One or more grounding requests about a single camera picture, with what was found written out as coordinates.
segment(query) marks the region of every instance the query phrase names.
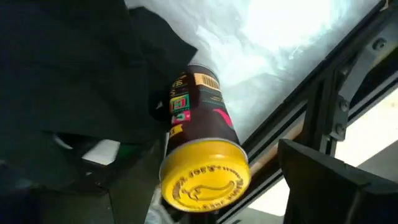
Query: colorful label graphics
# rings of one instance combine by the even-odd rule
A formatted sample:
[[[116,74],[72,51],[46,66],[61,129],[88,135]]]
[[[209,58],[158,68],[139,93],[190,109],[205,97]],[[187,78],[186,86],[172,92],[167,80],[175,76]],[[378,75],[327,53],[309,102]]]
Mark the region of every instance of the colorful label graphics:
[[[191,111],[183,111],[172,117],[172,124],[179,124],[183,121],[191,120]]]
[[[182,132],[182,124],[178,124],[178,125],[172,127],[172,129],[170,129],[169,139],[181,132]]]
[[[177,90],[171,90],[170,91],[170,97],[176,97],[176,96],[181,96],[185,95],[188,93],[188,88],[187,87],[182,87]]]
[[[225,123],[226,123],[230,128],[233,128],[231,118],[228,116],[228,114],[227,114],[226,112],[224,112],[224,111],[221,110],[221,109],[214,109],[213,111],[214,111],[214,112],[217,112],[219,115],[221,115],[221,116],[223,117],[223,119],[225,120]]]
[[[189,109],[189,94],[174,97],[170,100],[170,112]]]
[[[178,88],[178,87],[181,87],[181,86],[185,86],[185,85],[187,85],[187,84],[184,83],[183,80],[179,79],[179,80],[177,80],[177,81],[175,81],[173,83],[172,89],[175,89],[175,88]]]
[[[215,80],[213,77],[210,77],[208,75],[202,74],[202,73],[195,73],[195,83],[197,85],[203,85],[205,87],[211,88],[212,90],[220,90],[220,84],[218,84],[217,80]]]

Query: white plastic bag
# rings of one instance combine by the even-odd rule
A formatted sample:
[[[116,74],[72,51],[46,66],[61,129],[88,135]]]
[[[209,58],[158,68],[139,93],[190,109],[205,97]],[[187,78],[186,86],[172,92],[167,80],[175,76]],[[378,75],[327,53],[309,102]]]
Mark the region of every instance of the white plastic bag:
[[[163,17],[212,69],[241,141],[377,0],[126,0]]]

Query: black metal frame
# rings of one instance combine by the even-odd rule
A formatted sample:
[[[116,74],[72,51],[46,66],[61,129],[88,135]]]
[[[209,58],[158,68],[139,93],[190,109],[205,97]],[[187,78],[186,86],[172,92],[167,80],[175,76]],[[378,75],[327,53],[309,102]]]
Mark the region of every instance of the black metal frame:
[[[304,116],[303,132],[295,141],[310,143],[310,147],[334,156],[335,140],[344,140],[345,127],[398,87],[397,50],[373,69],[369,63],[380,50],[376,42],[386,33],[387,25],[398,23],[396,6],[381,11],[384,5],[385,2],[380,2],[375,6],[243,144],[250,165]],[[217,223],[230,221],[282,177],[275,157],[253,176],[249,188],[237,202],[220,210]],[[288,205],[286,223],[294,223],[294,216],[289,215],[294,213],[291,207]]]

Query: white object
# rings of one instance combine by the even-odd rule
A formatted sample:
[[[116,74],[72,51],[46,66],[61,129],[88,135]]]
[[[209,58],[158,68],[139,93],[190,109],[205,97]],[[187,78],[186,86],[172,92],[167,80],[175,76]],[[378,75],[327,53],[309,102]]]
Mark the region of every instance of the white object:
[[[112,163],[118,154],[120,142],[112,140],[102,140],[94,148],[88,151],[82,158],[102,164],[104,166]]]
[[[289,191],[290,189],[286,183],[286,180],[282,179],[252,204],[250,204],[249,208],[280,217],[284,216],[287,201],[289,199]]]
[[[150,201],[145,224],[173,224],[174,221],[162,205],[162,191],[157,187]]]

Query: yellow barcode area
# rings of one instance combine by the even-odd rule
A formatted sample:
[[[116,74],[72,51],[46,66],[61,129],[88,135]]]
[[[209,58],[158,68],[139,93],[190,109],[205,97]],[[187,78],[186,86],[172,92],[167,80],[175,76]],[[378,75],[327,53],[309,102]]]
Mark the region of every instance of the yellow barcode area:
[[[195,73],[195,83],[197,85],[204,85],[213,90],[220,91],[220,84],[213,78],[202,73]]]

